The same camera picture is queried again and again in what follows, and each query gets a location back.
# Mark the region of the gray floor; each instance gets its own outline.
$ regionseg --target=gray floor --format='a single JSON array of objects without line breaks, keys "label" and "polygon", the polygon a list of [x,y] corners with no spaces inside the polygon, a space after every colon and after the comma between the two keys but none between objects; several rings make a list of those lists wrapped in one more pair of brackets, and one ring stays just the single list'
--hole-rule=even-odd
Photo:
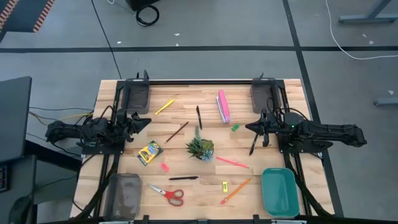
[{"label": "gray floor", "polygon": [[[116,0],[123,6],[123,0]],[[398,45],[394,24],[341,26],[339,15],[363,14],[377,0],[329,1],[333,30],[341,45]],[[142,28],[133,12],[95,0],[113,47],[279,45],[292,46],[282,1],[161,0],[161,16],[152,27]],[[301,46],[334,46],[324,1],[289,0]],[[398,1],[386,12],[398,13]],[[90,0],[57,0],[37,34],[7,33],[0,48],[107,47]],[[398,52],[351,52],[358,57]],[[323,123],[355,123],[362,127],[368,145],[361,148],[335,144],[331,162],[346,217],[398,220],[398,107],[377,108],[372,101],[398,94],[398,58],[357,61],[342,52],[304,52],[308,74]],[[146,69],[151,78],[301,78],[294,52],[118,52],[123,78]],[[31,105],[46,108],[92,108],[102,79],[117,79],[110,53],[0,54],[0,79],[30,75]],[[76,113],[38,111],[61,118]],[[44,136],[45,127],[29,118],[28,132]],[[31,141],[46,145],[39,139]],[[63,142],[72,146],[72,142]],[[48,169],[41,164],[39,170]],[[54,170],[40,177],[44,184],[74,174]],[[75,180],[48,186],[40,192],[39,221],[65,220],[72,205]]]}]

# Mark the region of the scissors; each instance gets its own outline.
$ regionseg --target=scissors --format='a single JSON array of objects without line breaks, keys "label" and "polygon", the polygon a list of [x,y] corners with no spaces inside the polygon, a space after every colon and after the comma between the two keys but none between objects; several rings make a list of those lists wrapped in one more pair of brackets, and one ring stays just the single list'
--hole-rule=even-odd
[{"label": "scissors", "polygon": [[181,199],[182,196],[184,196],[184,192],[180,189],[175,190],[173,192],[168,192],[152,184],[149,184],[149,187],[151,187],[152,189],[154,189],[155,191],[166,197],[167,200],[169,201],[169,204],[173,206],[181,206],[184,203],[184,201]]}]

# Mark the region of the yellow pencil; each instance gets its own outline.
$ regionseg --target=yellow pencil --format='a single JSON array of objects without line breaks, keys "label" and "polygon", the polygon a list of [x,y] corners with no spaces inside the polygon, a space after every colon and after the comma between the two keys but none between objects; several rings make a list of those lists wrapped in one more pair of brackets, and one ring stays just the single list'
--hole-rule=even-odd
[{"label": "yellow pencil", "polygon": [[170,106],[170,104],[172,104],[174,102],[174,100],[170,100],[168,103],[166,103],[166,105],[164,105],[160,110],[158,110],[155,114],[157,115],[158,113],[160,113],[162,110],[164,110],[166,107]]},{"label": "yellow pencil", "polygon": [[241,190],[242,187],[244,187],[250,180],[252,179],[252,177],[250,177],[249,179],[247,179],[243,184],[241,184],[236,190],[234,190],[234,192],[232,192],[230,195],[228,195],[222,202],[221,204],[225,204],[226,201],[228,201],[228,199],[230,199],[236,192],[238,192],[239,190]]}]

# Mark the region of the small potted plant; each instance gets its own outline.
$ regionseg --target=small potted plant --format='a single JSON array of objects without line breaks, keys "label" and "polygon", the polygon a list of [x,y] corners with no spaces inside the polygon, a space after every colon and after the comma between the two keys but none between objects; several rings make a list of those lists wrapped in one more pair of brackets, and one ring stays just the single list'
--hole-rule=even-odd
[{"label": "small potted plant", "polygon": [[195,137],[187,144],[188,152],[203,161],[210,161],[213,158],[214,144],[211,140],[202,139],[199,134],[199,127],[195,127]]}]

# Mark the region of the pink eraser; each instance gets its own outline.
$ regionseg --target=pink eraser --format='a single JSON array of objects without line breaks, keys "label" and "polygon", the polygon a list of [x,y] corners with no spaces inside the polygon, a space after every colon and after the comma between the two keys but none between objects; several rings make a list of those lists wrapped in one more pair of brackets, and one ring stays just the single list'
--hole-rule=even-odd
[{"label": "pink eraser", "polygon": [[224,90],[218,90],[218,98],[221,103],[221,108],[223,109],[225,121],[229,122],[229,109],[228,109],[228,103],[226,102]]},{"label": "pink eraser", "polygon": [[163,168],[164,172],[169,171],[169,167],[166,164],[164,164],[163,162],[160,164],[160,167]]}]

